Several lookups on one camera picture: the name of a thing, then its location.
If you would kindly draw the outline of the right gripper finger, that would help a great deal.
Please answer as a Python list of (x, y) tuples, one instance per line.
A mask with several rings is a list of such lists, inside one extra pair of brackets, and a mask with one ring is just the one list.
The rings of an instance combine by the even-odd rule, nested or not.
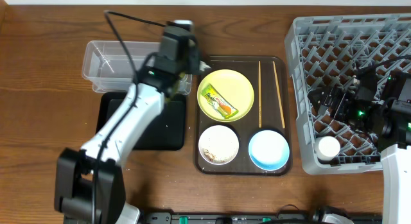
[(330, 107), (330, 103), (324, 99), (323, 100), (311, 99), (310, 102), (313, 105), (313, 108), (318, 115), (322, 115), (322, 116), (325, 115), (326, 112), (328, 111), (328, 108)]
[(310, 101), (326, 101), (330, 99), (335, 94), (335, 89), (333, 87), (322, 87), (312, 90), (308, 93), (308, 99)]

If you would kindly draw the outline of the wooden chopstick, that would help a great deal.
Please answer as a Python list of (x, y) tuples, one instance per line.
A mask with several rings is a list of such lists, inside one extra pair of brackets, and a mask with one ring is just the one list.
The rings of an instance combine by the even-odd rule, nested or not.
[(258, 62), (258, 126), (262, 127), (262, 106), (261, 106), (261, 62)]
[(282, 106), (282, 100), (281, 100), (281, 92), (280, 92), (280, 87), (279, 87), (277, 69), (276, 69), (276, 65), (275, 65), (274, 61), (272, 62), (272, 65), (273, 65), (273, 71), (274, 71), (274, 80), (275, 80), (275, 86), (276, 86), (276, 92), (277, 92), (277, 100), (278, 100), (278, 104), (279, 104), (279, 113), (280, 113), (280, 117), (281, 117), (281, 124), (282, 124), (282, 128), (285, 129), (286, 125), (285, 125), (284, 112), (283, 112), (283, 106)]

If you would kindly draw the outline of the white cup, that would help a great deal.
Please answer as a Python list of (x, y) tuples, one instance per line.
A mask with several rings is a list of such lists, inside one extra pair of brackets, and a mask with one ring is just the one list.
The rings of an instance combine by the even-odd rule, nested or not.
[(319, 137), (315, 139), (314, 150), (318, 159), (331, 161), (340, 153), (340, 143), (332, 136)]

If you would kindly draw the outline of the green snack wrapper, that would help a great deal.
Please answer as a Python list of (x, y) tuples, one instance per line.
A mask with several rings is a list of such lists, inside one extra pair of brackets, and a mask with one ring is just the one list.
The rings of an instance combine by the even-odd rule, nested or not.
[(201, 90), (200, 94), (224, 119), (233, 117), (238, 113), (238, 109), (233, 107), (211, 84)]

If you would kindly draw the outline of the white bowl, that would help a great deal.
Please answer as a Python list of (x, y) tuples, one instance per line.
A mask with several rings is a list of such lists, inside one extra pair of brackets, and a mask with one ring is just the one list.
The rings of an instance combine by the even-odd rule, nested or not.
[(202, 154), (203, 148), (224, 148), (232, 152), (232, 158), (225, 164), (230, 163), (237, 156), (240, 148), (240, 142), (236, 133), (228, 126), (214, 125), (202, 132), (198, 141), (198, 151), (202, 158), (216, 166), (224, 164), (213, 164), (209, 162)]

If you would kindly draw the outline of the rice and food scraps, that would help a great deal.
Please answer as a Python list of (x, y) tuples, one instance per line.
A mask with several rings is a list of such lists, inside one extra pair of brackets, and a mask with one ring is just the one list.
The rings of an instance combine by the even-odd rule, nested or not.
[(224, 148), (203, 148), (202, 154), (213, 164), (225, 164), (232, 158), (232, 152)]

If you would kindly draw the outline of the white tissue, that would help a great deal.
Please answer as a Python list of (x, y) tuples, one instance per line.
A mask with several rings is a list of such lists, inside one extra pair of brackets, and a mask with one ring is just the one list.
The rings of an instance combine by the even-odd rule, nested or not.
[(200, 70), (201, 72), (204, 72), (204, 71), (206, 71), (206, 70), (208, 70), (208, 69), (210, 69), (210, 68), (211, 68), (211, 67), (210, 67), (209, 65), (207, 65), (205, 62), (200, 61), (199, 70)]

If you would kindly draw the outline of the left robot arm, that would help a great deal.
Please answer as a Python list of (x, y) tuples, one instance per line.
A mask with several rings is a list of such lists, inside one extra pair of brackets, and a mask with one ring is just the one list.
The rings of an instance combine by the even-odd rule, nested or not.
[(55, 210), (88, 223), (137, 223), (141, 212), (126, 202), (122, 168), (182, 76), (199, 73), (200, 66), (193, 22), (168, 22), (159, 50), (135, 72), (110, 119), (80, 150), (66, 148), (58, 157)]

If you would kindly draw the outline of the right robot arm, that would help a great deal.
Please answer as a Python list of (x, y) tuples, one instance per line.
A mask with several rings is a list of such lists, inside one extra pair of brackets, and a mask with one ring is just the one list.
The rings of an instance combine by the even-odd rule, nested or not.
[(377, 77), (360, 77), (354, 92), (323, 87), (308, 94), (318, 114), (331, 110), (337, 121), (363, 133), (376, 134), (383, 168), (383, 223), (410, 222), (410, 74), (389, 74), (381, 103), (373, 100)]

